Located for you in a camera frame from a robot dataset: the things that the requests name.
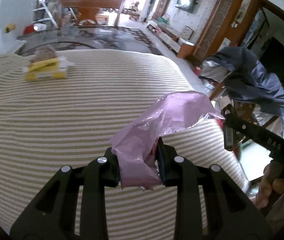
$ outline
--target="striped tablecloth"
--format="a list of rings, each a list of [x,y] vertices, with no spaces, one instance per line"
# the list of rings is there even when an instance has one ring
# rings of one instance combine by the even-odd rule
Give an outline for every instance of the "striped tablecloth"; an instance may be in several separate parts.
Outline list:
[[[163,56],[118,50],[69,50],[59,55],[75,67],[65,80],[42,82],[24,81],[27,57],[0,58],[0,225],[7,232],[61,166],[87,165],[104,154],[113,134],[158,97],[192,90],[178,66]],[[163,139],[195,164],[217,163],[240,187],[247,184],[234,154],[224,150],[223,134],[214,120]],[[172,239],[175,209],[174,187],[146,192],[106,189],[112,240]]]

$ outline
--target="purple plastic bag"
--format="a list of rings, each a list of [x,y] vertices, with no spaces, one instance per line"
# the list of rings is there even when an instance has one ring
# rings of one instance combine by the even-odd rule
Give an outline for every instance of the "purple plastic bag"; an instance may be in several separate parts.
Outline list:
[[[158,138],[208,118],[224,119],[203,93],[175,92],[159,98],[110,139],[112,152],[119,160],[121,186],[150,188],[162,184],[155,166]]]

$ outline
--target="television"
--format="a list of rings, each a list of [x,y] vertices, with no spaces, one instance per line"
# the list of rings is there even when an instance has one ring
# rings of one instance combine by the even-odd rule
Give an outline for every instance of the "television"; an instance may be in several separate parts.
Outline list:
[[[178,0],[175,7],[193,13],[194,7],[197,4],[197,0]]]

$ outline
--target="silver screw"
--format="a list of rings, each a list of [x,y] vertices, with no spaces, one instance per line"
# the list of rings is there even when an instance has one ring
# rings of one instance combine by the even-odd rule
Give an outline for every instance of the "silver screw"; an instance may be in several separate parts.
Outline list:
[[[107,158],[106,157],[100,157],[100,158],[98,158],[98,163],[106,163],[106,161],[107,161]]]
[[[71,167],[69,165],[65,165],[61,168],[62,172],[68,172],[69,170],[71,170]]]
[[[211,166],[211,170],[215,172],[219,172],[221,170],[221,167],[219,165],[213,164]]]
[[[174,161],[176,163],[182,163],[182,162],[184,162],[184,158],[182,156],[176,156],[176,157],[174,157]]]

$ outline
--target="yellow and white package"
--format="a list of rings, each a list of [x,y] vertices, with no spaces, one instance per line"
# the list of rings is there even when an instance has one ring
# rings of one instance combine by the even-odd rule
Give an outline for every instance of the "yellow and white package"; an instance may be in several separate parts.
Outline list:
[[[35,62],[23,68],[24,79],[26,81],[64,79],[67,78],[68,67],[73,65],[74,64],[67,61],[65,57]]]

